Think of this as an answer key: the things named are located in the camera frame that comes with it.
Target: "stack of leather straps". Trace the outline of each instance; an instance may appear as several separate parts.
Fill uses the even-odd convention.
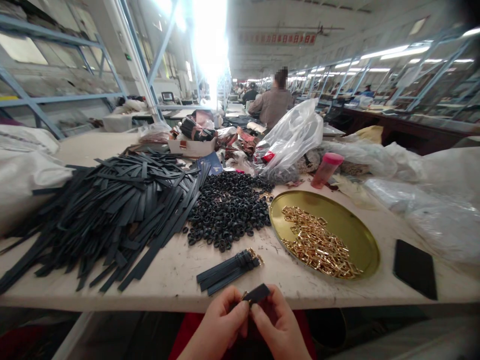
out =
[[[35,272],[38,277],[61,268],[69,273],[79,265],[77,291],[100,259],[105,269],[90,287],[107,276],[100,292],[114,282],[121,282],[123,291],[133,279],[140,280],[158,251],[182,231],[210,170],[209,164],[183,170],[177,164],[180,157],[151,150],[96,159],[97,167],[67,165],[74,168],[72,179],[61,188],[38,191],[54,196],[7,234],[19,240],[1,254],[38,236],[0,279],[0,294],[36,264],[42,264]]]

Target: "cardboard box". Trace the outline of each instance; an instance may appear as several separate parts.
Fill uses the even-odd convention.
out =
[[[187,158],[201,158],[215,151],[217,138],[211,141],[168,140],[172,154],[183,154]]]

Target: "pink plastic bottle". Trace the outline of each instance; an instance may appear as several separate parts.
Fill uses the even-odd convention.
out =
[[[344,162],[344,157],[333,152],[327,152],[323,155],[321,164],[316,170],[315,176],[311,181],[311,185],[316,189],[321,189],[334,174],[335,170],[341,163]]]

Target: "brass tray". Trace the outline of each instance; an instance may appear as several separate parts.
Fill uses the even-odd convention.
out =
[[[275,197],[270,204],[270,220],[278,241],[294,258],[298,259],[281,240],[295,241],[296,238],[290,229],[292,223],[284,220],[282,209],[285,206],[299,207],[327,221],[327,230],[343,240],[348,248],[350,261],[363,271],[354,280],[366,279],[375,273],[380,264],[380,251],[370,230],[358,217],[339,203],[310,191],[286,191]],[[312,271],[323,275],[320,271],[313,269]]]

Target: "worker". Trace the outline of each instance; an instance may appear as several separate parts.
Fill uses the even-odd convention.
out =
[[[177,359],[220,360],[239,335],[247,337],[251,315],[275,360],[312,360],[297,319],[280,289],[275,285],[268,288],[270,295],[260,305],[254,303],[251,309],[236,287],[224,290],[211,302]]]
[[[245,105],[247,101],[255,100],[259,92],[257,91],[257,85],[254,82],[250,83],[250,90],[248,90],[242,97],[242,102]]]
[[[372,85],[365,86],[365,91],[362,91],[360,95],[368,96],[369,98],[374,98],[375,92],[372,91]]]
[[[272,129],[292,105],[292,94],[285,89],[288,76],[289,71],[286,67],[279,70],[275,74],[270,91],[264,92],[248,108],[250,114],[260,112],[260,121],[267,129]]]
[[[333,89],[330,89],[330,94],[331,94],[331,95],[335,95],[335,94],[337,93],[337,91],[339,90],[339,87],[340,87],[340,83],[337,82],[337,83],[335,84],[335,86],[333,87]]]

